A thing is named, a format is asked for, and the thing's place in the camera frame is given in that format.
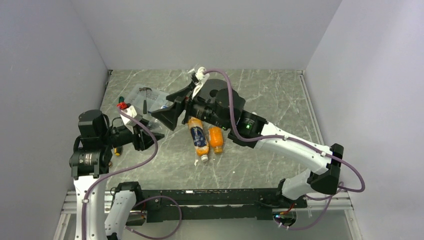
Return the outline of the clear plastic bottle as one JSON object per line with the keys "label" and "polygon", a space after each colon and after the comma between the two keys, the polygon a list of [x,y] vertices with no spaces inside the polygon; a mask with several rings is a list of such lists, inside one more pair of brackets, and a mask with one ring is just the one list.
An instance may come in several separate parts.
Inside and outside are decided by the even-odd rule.
{"label": "clear plastic bottle", "polygon": [[147,114],[145,114],[143,117],[146,121],[148,121],[147,127],[152,132],[160,132],[167,130],[167,127],[162,122],[152,116],[151,111],[148,111]]}

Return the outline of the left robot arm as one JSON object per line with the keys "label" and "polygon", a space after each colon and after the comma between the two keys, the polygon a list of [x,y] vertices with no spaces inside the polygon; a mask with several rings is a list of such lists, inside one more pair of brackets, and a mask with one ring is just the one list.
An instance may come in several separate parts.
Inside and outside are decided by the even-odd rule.
{"label": "left robot arm", "polygon": [[131,210],[144,203],[137,181],[121,182],[115,188],[109,213],[105,212],[106,176],[113,148],[133,144],[137,151],[147,150],[165,136],[149,135],[139,125],[118,127],[100,110],[88,110],[78,117],[80,135],[75,139],[69,159],[76,192],[77,240],[120,240]]}

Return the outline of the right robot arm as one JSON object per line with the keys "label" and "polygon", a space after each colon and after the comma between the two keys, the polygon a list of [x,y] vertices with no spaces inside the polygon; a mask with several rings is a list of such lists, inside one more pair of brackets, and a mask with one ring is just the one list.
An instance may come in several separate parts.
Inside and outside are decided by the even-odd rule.
{"label": "right robot arm", "polygon": [[289,207],[296,199],[312,192],[334,195],[341,189],[339,182],[341,156],[339,144],[320,145],[288,133],[265,118],[244,109],[246,100],[220,79],[208,80],[200,90],[189,86],[166,97],[171,106],[155,110],[151,115],[168,129],[174,130],[184,113],[183,124],[194,117],[228,131],[234,144],[252,149],[270,150],[305,165],[307,170],[283,179],[275,194],[276,203]]}

